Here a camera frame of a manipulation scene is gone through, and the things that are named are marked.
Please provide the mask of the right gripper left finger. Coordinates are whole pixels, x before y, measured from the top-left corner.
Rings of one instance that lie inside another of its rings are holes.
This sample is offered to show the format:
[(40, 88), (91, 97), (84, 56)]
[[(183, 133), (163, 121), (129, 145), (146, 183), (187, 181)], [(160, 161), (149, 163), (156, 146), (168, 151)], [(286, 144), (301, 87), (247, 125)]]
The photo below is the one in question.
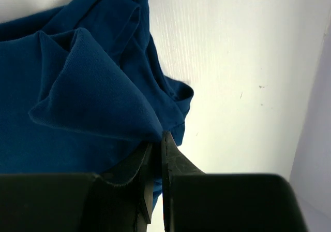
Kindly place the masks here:
[(153, 209), (151, 143), (110, 170), (1, 175), (1, 231), (146, 231)]

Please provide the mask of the blue mickey mouse t-shirt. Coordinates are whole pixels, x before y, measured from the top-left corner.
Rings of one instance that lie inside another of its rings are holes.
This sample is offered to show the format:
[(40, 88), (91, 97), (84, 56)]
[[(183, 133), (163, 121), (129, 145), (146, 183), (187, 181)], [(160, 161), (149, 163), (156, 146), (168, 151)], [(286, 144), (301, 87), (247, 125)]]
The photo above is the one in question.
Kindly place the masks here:
[(1, 173), (102, 173), (163, 131), (193, 89), (165, 76), (148, 0), (72, 0), (1, 24)]

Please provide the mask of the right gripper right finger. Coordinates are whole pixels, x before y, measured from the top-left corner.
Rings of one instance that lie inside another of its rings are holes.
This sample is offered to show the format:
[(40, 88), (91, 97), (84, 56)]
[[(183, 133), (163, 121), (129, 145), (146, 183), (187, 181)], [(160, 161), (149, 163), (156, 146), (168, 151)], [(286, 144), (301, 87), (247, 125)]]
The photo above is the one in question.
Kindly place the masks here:
[(161, 141), (165, 231), (307, 231), (294, 191), (279, 175), (206, 174)]

